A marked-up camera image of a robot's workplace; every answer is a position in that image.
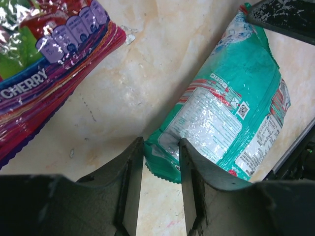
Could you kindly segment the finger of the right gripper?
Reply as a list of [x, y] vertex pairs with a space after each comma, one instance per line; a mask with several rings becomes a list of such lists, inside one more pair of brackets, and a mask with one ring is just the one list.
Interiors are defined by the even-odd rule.
[[313, 0], [262, 0], [249, 8], [246, 20], [252, 25], [315, 44]]

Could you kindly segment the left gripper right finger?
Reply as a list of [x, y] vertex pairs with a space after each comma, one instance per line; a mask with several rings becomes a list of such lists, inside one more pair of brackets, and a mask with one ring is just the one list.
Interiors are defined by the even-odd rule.
[[186, 231], [189, 236], [312, 236], [315, 183], [250, 183], [179, 142]]

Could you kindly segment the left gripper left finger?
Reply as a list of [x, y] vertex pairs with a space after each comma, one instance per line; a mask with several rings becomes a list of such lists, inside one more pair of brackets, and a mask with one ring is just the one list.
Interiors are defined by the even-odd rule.
[[2, 175], [1, 235], [135, 235], [143, 152], [143, 138], [138, 137], [77, 181], [62, 175]]

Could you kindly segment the red teal snack packet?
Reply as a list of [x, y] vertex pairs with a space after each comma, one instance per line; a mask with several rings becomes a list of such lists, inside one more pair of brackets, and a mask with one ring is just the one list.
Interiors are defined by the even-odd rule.
[[1, 1], [2, 166], [125, 40], [125, 31], [96, 0]]

